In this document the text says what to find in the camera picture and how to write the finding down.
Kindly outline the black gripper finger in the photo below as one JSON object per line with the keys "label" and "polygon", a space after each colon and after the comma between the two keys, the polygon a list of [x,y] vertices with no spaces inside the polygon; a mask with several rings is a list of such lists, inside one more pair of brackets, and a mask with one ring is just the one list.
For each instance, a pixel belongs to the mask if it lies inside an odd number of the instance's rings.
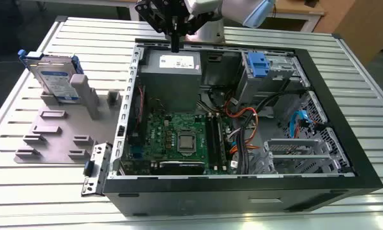
{"label": "black gripper finger", "polygon": [[170,49],[176,53],[176,17],[166,22],[160,15],[152,0],[138,0],[134,9],[142,19],[149,23],[158,33],[164,33],[170,40]]}
{"label": "black gripper finger", "polygon": [[181,37],[194,35],[197,30],[212,19],[212,12],[202,13],[189,19],[190,14],[184,13],[176,17],[176,52],[180,52]]}

